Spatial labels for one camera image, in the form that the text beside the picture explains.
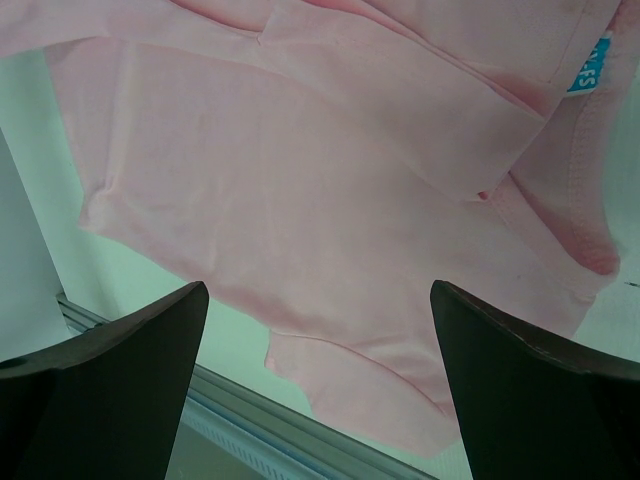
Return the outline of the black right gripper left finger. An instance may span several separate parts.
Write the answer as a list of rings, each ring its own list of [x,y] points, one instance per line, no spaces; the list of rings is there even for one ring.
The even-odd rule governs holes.
[[[4,479],[162,479],[209,304],[201,282],[1,364]]]

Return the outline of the aluminium mounting rail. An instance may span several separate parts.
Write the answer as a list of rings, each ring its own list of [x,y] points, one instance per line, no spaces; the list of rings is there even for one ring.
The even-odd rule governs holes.
[[[324,479],[432,477],[200,365],[194,366],[187,398],[266,441]]]

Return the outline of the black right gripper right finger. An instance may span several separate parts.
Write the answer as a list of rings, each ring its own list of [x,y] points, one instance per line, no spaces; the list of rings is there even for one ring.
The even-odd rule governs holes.
[[[430,302],[476,479],[636,479],[639,365],[445,281]]]

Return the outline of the pink t-shirt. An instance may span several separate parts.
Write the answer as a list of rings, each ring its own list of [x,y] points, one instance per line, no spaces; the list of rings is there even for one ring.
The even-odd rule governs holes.
[[[635,1],[5,1],[43,49],[81,226],[269,328],[325,424],[459,436],[429,292],[570,337],[619,256],[610,129]]]

